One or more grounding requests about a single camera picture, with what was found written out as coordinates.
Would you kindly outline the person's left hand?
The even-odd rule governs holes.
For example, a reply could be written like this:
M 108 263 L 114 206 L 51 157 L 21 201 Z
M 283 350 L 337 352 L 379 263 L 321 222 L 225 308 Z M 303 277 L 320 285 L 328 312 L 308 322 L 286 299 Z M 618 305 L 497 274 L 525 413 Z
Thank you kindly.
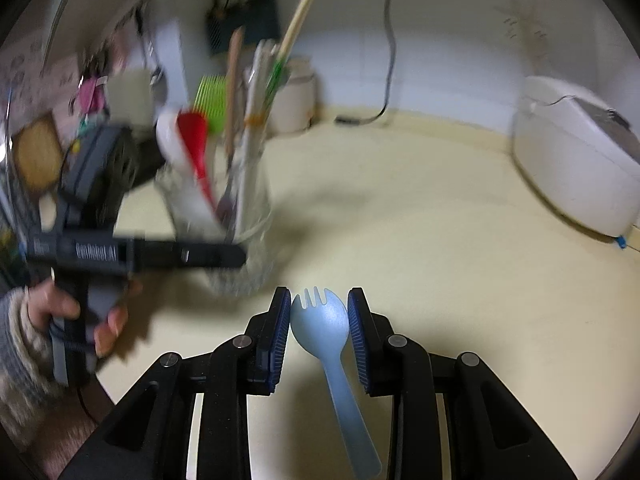
M 94 350 L 99 358 L 108 356 L 115 347 L 116 341 L 128 322 L 126 301 L 142 291 L 142 283 L 138 280 L 129 282 L 125 295 L 111 307 L 104 322 L 93 331 Z M 44 333 L 51 318 L 68 318 L 74 320 L 80 315 L 78 302 L 67 292 L 55 286 L 50 278 L 29 289 L 27 295 L 27 314 L 36 330 Z

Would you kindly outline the grey knit sleeve forearm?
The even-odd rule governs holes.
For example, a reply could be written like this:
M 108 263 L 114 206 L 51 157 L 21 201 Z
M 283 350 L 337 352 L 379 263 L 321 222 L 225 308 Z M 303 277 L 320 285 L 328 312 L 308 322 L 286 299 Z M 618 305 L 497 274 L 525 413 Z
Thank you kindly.
M 1 299 L 1 426 L 37 474 L 56 479 L 96 429 L 52 372 L 52 342 L 27 314 L 30 288 Z

